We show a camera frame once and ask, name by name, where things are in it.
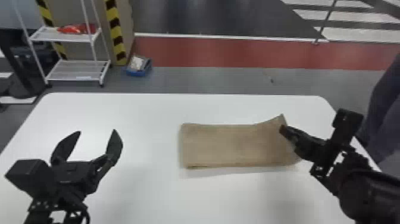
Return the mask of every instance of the red wall stripe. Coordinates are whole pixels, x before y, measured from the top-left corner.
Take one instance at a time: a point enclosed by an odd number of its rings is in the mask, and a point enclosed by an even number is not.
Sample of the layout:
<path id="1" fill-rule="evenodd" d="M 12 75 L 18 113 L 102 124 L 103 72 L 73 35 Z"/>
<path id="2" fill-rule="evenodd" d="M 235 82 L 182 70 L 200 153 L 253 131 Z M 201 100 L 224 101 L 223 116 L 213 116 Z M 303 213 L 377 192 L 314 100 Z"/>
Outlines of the red wall stripe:
<path id="1" fill-rule="evenodd" d="M 160 67 L 384 70 L 400 45 L 139 37 L 133 50 Z"/>

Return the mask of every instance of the white table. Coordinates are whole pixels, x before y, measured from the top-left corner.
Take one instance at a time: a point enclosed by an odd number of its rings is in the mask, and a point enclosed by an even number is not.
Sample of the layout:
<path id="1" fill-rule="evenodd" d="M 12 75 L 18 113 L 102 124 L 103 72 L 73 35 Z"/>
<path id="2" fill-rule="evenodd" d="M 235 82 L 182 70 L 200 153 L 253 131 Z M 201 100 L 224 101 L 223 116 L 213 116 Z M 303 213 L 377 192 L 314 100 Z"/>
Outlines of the white table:
<path id="1" fill-rule="evenodd" d="M 0 174 L 22 158 L 49 161 L 56 144 L 81 130 L 72 160 L 104 153 L 112 129 L 124 148 L 97 192 L 85 200 L 93 224 L 354 223 L 308 173 L 286 168 L 181 169 L 183 122 L 249 124 L 284 113 L 289 125 L 330 137 L 334 110 L 321 97 L 185 94 L 50 94 L 36 106 L 0 156 Z M 367 153 L 356 141 L 358 152 Z M 0 178 L 0 220 L 23 223 L 31 202 Z"/>

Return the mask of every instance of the yellow and black striped pillar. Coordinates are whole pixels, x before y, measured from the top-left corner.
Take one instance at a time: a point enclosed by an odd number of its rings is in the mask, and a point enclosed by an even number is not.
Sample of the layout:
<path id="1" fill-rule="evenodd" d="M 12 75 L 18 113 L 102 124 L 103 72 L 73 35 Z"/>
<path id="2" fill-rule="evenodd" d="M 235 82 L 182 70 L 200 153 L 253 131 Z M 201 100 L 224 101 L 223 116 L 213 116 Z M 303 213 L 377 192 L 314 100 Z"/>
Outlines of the yellow and black striped pillar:
<path id="1" fill-rule="evenodd" d="M 113 42 L 114 55 L 117 59 L 116 65 L 124 66 L 127 63 L 125 45 L 122 37 L 120 16 L 118 14 L 115 0 L 104 0 L 107 21 L 110 24 L 110 34 Z"/>
<path id="2" fill-rule="evenodd" d="M 54 27 L 53 17 L 51 16 L 50 10 L 45 2 L 45 0 L 36 0 L 36 4 L 39 7 L 40 14 L 42 15 L 43 21 L 46 26 Z M 62 59 L 67 59 L 67 54 L 65 53 L 65 48 L 60 42 L 54 42 L 54 47 L 56 51 L 60 53 Z"/>

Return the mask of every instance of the white wire shelf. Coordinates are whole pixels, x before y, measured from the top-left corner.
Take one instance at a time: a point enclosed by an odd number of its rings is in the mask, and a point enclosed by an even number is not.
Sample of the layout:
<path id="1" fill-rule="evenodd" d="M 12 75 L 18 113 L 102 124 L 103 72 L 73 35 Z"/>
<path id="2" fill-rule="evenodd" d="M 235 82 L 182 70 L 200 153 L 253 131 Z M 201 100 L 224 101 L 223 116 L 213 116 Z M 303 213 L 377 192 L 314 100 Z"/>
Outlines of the white wire shelf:
<path id="1" fill-rule="evenodd" d="M 58 42 L 75 42 L 75 43 L 90 43 L 89 35 L 87 34 L 66 34 L 57 31 L 58 27 L 42 26 L 34 32 L 29 39 L 31 41 L 58 41 Z M 91 35 L 92 42 L 101 33 L 101 28 L 97 28 L 96 33 Z"/>
<path id="2" fill-rule="evenodd" d="M 102 85 L 110 62 L 110 60 L 59 60 L 46 79 L 49 81 L 98 81 Z"/>

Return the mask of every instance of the red object on shelf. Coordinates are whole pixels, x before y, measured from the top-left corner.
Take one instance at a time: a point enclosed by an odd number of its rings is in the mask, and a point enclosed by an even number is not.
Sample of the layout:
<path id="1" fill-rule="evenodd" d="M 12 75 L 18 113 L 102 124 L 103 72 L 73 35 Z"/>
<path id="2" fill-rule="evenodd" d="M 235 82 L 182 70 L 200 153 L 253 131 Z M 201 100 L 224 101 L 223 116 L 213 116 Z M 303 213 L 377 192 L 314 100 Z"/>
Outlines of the red object on shelf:
<path id="1" fill-rule="evenodd" d="M 96 33 L 96 26 L 93 23 L 89 23 L 89 31 L 91 34 Z M 66 25 L 62 26 L 60 28 L 57 28 L 57 31 L 61 33 L 67 33 L 67 34 L 87 34 L 88 29 L 86 28 L 86 23 L 81 23 L 81 24 L 71 24 L 71 25 Z"/>

